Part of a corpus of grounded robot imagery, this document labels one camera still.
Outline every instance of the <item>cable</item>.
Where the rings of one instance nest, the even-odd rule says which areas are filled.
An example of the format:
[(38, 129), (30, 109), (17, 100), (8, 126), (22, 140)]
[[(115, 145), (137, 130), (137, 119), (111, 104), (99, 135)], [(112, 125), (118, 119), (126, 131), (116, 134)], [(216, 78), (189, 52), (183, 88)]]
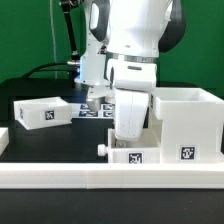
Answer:
[(25, 73), (22, 78), (23, 79), (27, 79), (29, 78), (34, 72), (37, 72), (37, 71), (42, 71), (40, 69), (42, 68), (48, 68), (48, 67), (53, 67), (53, 66), (58, 66), (58, 65), (67, 65), (67, 62), (54, 62), (54, 63), (49, 63), (49, 64), (44, 64), (44, 65), (40, 65), (32, 70), (30, 70), (29, 72)]
[[(50, 19), (51, 19), (51, 33), (52, 33), (52, 41), (53, 41), (53, 54), (54, 54), (54, 62), (57, 62), (57, 45), (56, 45), (56, 37), (55, 37), (55, 29), (54, 29), (54, 7), (53, 0), (50, 0)], [(55, 71), (55, 79), (58, 78), (58, 73)]]

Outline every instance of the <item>white box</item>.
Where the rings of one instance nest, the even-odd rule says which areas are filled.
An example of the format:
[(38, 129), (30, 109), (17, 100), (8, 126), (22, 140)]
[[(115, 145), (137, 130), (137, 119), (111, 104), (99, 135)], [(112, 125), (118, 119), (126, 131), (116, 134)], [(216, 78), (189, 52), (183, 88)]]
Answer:
[(222, 99), (199, 88), (156, 88), (151, 108), (162, 121), (161, 163), (218, 162), (224, 123)]
[(60, 97), (14, 102), (15, 120), (27, 130), (70, 124), (72, 106)]
[(0, 155), (9, 144), (9, 133), (8, 128), (0, 128)]

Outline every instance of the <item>black cable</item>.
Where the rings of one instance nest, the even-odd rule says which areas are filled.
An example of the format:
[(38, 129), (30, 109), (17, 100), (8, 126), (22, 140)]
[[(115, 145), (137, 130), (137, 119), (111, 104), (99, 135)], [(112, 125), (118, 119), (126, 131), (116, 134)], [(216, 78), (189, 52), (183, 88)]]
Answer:
[(25, 73), (21, 78), (27, 79), (34, 72), (40, 71), (40, 69), (42, 69), (42, 68), (48, 68), (48, 67), (53, 67), (53, 66), (57, 66), (57, 65), (67, 65), (67, 62), (54, 62), (54, 63), (48, 63), (48, 64), (40, 65), (40, 66), (30, 70), (29, 72)]

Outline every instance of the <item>green background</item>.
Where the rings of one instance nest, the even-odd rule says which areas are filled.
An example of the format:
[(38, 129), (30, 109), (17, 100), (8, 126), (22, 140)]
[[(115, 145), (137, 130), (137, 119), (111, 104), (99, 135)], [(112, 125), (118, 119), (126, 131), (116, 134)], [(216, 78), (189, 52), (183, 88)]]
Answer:
[[(159, 79), (194, 83), (224, 98), (224, 1), (182, 0), (182, 3), (186, 33), (176, 48), (160, 55)], [(57, 60), (66, 61), (70, 58), (70, 48), (64, 17), (58, 0), (53, 5)], [(80, 18), (82, 11), (73, 10), (79, 50), (84, 43), (79, 32)], [(3, 1), (0, 5), (0, 82), (20, 77), (53, 60), (50, 1)]]

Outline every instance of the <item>white platform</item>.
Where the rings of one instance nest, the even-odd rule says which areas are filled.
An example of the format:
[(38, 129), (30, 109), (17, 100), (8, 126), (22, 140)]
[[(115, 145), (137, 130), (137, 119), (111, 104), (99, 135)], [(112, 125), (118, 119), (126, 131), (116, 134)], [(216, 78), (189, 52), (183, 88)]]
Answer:
[(224, 189), (220, 164), (0, 164), (0, 188)]

